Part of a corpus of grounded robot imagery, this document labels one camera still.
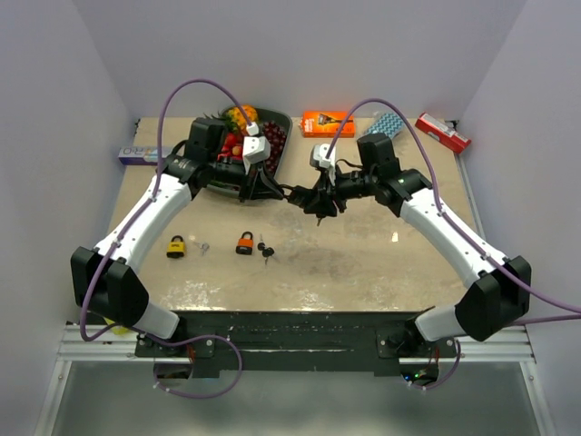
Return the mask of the yellow padlock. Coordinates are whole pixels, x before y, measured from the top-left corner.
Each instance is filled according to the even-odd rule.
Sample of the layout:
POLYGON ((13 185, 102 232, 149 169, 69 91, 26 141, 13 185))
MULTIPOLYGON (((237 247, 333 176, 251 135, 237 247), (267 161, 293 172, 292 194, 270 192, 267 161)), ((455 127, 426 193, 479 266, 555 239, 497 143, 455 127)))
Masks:
POLYGON ((180 259, 186 255, 186 252, 187 247, 183 237, 174 235, 167 246, 166 256, 171 259, 180 259))

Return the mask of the small silver key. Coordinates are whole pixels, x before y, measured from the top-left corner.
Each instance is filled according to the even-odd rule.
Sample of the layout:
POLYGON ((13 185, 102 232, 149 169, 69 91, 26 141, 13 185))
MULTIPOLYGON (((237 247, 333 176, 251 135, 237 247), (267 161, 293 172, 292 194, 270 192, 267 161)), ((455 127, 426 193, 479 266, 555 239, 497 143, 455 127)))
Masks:
POLYGON ((193 242, 193 244, 200 250, 201 256, 204 256, 210 248, 208 243, 193 242))

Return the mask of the orange padlock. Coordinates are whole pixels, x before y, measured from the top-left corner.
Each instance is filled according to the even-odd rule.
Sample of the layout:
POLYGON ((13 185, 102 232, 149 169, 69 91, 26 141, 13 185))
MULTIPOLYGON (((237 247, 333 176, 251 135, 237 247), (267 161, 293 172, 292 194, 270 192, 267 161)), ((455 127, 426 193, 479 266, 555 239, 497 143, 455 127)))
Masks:
POLYGON ((253 233, 246 231, 241 234, 241 237, 235 247, 235 252, 240 255, 252 255, 253 247, 253 233))

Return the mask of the black orange-padlock keys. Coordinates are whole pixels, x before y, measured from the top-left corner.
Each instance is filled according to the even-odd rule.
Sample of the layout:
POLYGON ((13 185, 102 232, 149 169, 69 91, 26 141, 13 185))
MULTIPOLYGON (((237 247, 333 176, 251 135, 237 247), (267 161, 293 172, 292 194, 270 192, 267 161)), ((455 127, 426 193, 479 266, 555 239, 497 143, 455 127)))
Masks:
POLYGON ((259 252, 263 258, 263 262, 264 262, 265 267, 268 266, 269 261, 274 261, 276 263, 278 263, 280 261, 279 256, 276 253, 276 251, 274 250, 274 248, 269 246, 266 242, 264 242, 264 238, 263 238, 262 234, 259 235, 259 241, 256 245, 256 248, 259 250, 259 252))

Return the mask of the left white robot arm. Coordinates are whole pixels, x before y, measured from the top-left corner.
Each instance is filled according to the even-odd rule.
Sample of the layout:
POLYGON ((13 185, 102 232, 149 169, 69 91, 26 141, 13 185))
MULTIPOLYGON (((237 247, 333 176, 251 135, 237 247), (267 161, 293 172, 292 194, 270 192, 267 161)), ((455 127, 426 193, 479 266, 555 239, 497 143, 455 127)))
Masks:
POLYGON ((158 165, 143 196, 104 239, 71 257, 74 298, 82 316, 93 312, 156 336, 168 356, 182 354, 188 334, 180 318, 150 299, 138 277, 143 261, 173 217, 211 181, 225 175, 217 154, 226 141, 220 119, 197 118, 188 139, 158 165))

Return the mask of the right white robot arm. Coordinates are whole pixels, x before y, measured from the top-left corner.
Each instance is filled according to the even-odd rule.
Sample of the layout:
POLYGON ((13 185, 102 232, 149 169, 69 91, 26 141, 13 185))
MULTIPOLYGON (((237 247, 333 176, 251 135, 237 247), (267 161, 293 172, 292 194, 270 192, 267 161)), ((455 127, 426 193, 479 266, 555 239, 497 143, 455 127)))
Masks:
POLYGON ((342 173, 330 145, 315 145, 310 165, 319 180, 292 200, 322 220, 344 212, 351 199, 372 197, 419 231, 455 270, 466 293, 458 303, 428 309, 409 322, 403 340, 410 354, 426 356, 437 340, 454 336, 483 342, 528 312, 532 268, 523 257, 508 258, 448 212, 433 183, 416 169, 401 168, 385 134, 368 134, 357 146, 358 169, 342 173))

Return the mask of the black padlock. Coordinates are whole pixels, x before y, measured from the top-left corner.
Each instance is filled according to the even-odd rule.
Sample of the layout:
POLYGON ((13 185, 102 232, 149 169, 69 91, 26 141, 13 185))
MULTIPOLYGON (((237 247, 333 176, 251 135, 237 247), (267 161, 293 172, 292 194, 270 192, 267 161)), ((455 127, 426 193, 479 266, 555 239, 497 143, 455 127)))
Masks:
POLYGON ((312 197, 312 190, 300 185, 289 186, 287 184, 280 184, 283 198, 290 204, 304 209, 310 202, 312 197))

